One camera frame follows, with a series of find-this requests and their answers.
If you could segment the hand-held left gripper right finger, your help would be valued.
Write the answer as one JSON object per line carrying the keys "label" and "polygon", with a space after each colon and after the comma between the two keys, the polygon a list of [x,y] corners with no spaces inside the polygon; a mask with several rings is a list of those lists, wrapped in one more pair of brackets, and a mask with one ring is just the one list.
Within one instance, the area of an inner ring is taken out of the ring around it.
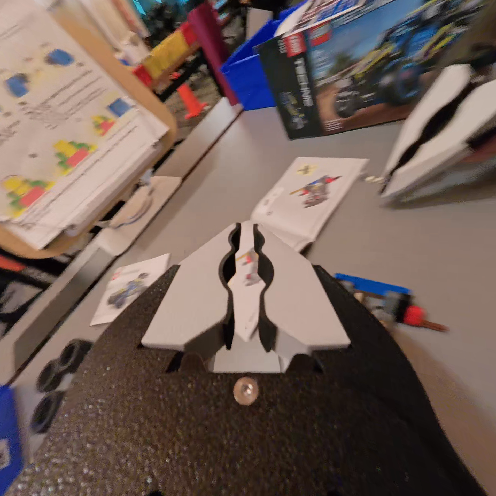
{"label": "hand-held left gripper right finger", "polygon": [[285,373],[297,355],[348,349],[351,340],[313,265],[265,227],[253,226],[259,296],[258,335]]}

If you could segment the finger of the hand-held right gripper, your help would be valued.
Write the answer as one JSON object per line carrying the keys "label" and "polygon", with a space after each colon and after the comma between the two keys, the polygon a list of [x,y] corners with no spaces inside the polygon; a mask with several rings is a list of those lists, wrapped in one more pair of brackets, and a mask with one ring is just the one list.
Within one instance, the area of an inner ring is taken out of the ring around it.
{"label": "finger of the hand-held right gripper", "polygon": [[445,67],[412,110],[393,146],[385,166],[385,181],[413,158],[420,146],[433,139],[453,118],[471,92],[472,68],[468,63]]}
{"label": "finger of the hand-held right gripper", "polygon": [[495,169],[495,79],[471,78],[471,92],[452,120],[420,146],[406,165],[385,181],[383,202],[434,199],[442,191],[485,177]]}

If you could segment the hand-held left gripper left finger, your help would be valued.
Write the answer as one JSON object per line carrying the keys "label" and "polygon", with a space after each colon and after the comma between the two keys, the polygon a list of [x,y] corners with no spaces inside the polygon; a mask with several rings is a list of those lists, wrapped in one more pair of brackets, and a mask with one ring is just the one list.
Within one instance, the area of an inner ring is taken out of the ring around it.
{"label": "hand-held left gripper left finger", "polygon": [[183,259],[143,338],[143,350],[201,359],[214,371],[216,354],[230,349],[234,337],[234,303],[228,282],[236,274],[241,224],[224,230]]}

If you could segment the partly built lego car chassis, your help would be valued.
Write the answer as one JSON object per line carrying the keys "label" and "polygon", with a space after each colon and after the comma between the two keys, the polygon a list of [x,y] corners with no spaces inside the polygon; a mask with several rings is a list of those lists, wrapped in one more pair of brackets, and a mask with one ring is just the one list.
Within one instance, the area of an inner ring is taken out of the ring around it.
{"label": "partly built lego car chassis", "polygon": [[427,320],[426,311],[415,304],[410,289],[343,273],[334,277],[387,329],[405,325],[449,332],[448,327]]}

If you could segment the small lego leaflet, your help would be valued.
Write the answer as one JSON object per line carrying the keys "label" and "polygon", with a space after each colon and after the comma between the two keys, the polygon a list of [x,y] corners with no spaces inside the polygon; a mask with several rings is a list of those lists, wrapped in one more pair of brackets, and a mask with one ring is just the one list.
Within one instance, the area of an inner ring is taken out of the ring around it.
{"label": "small lego leaflet", "polygon": [[113,322],[168,269],[170,254],[118,268],[108,282],[90,326]]}

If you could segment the lego set box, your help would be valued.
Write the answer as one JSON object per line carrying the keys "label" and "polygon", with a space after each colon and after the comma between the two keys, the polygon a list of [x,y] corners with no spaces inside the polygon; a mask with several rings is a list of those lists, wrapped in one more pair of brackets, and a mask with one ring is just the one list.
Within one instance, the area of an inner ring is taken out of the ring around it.
{"label": "lego set box", "polygon": [[405,119],[444,53],[493,1],[367,1],[257,48],[288,139]]}

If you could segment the open lego instruction booklet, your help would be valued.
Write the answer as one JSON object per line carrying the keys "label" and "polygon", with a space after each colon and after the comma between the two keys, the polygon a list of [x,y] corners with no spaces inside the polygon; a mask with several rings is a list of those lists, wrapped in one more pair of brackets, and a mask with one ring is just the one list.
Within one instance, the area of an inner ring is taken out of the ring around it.
{"label": "open lego instruction booklet", "polygon": [[301,252],[318,237],[327,220],[369,163],[363,158],[299,157],[242,223],[236,253],[233,291],[235,334],[245,342],[255,335],[259,295],[264,283],[257,274],[253,226],[267,228]]}

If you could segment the black toy tyre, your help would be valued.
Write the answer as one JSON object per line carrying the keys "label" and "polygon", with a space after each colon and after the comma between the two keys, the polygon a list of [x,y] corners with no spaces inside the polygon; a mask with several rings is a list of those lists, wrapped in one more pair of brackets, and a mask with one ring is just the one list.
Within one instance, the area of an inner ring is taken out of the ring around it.
{"label": "black toy tyre", "polygon": [[46,394],[40,400],[30,421],[30,429],[34,435],[42,435],[49,430],[64,395],[63,391],[56,390]]}
{"label": "black toy tyre", "polygon": [[48,361],[37,377],[37,392],[49,393],[56,390],[66,374],[66,367],[62,364],[60,358]]}
{"label": "black toy tyre", "polygon": [[93,343],[87,340],[75,339],[69,342],[59,355],[59,374],[75,373],[92,346]]}

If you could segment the printed paper sheet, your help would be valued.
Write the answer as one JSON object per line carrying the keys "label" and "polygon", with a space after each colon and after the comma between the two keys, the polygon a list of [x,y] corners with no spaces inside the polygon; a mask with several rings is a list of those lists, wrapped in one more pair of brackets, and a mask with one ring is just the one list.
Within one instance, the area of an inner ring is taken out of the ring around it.
{"label": "printed paper sheet", "polygon": [[305,1],[282,19],[274,37],[288,36],[343,17],[362,8],[367,1]]}

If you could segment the blue plastic bin with tag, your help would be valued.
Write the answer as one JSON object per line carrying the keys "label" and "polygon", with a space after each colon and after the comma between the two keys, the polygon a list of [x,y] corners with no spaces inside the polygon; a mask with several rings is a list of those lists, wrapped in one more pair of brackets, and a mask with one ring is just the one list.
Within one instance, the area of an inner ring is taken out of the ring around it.
{"label": "blue plastic bin with tag", "polygon": [[23,454],[14,394],[1,386],[1,495],[5,495],[23,468]]}

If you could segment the orange traffic cone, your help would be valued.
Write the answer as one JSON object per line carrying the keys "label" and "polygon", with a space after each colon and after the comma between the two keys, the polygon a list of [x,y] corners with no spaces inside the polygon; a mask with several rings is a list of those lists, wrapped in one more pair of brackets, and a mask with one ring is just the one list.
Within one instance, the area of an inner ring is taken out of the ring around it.
{"label": "orange traffic cone", "polygon": [[204,111],[209,108],[208,103],[201,102],[197,99],[193,90],[186,83],[181,84],[177,88],[177,93],[179,94],[179,97],[183,101],[183,104],[185,106],[186,114],[184,118],[186,120],[199,117]]}

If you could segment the dark red panel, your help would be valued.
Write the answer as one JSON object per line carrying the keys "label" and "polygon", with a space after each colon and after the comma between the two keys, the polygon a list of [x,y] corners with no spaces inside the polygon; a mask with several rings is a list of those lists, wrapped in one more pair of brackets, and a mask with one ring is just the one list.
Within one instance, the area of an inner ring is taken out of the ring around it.
{"label": "dark red panel", "polygon": [[187,20],[206,58],[220,95],[226,97],[232,106],[237,105],[237,96],[221,70],[229,57],[229,51],[210,2],[195,1]]}

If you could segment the white flat base plate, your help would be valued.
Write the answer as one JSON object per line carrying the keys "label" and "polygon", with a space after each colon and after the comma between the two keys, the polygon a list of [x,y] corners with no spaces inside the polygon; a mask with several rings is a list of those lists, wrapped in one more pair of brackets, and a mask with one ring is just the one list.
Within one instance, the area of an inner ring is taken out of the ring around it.
{"label": "white flat base plate", "polygon": [[98,233],[97,247],[112,257],[121,256],[143,234],[181,184],[179,177],[152,177]]}

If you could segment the yellow and red rail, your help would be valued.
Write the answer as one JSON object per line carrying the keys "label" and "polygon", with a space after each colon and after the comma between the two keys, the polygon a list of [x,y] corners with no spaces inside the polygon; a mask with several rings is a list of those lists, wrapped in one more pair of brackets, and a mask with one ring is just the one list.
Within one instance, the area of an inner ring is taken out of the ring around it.
{"label": "yellow and red rail", "polygon": [[133,69],[133,73],[146,87],[153,88],[175,72],[199,48],[192,25],[185,21],[153,48]]}

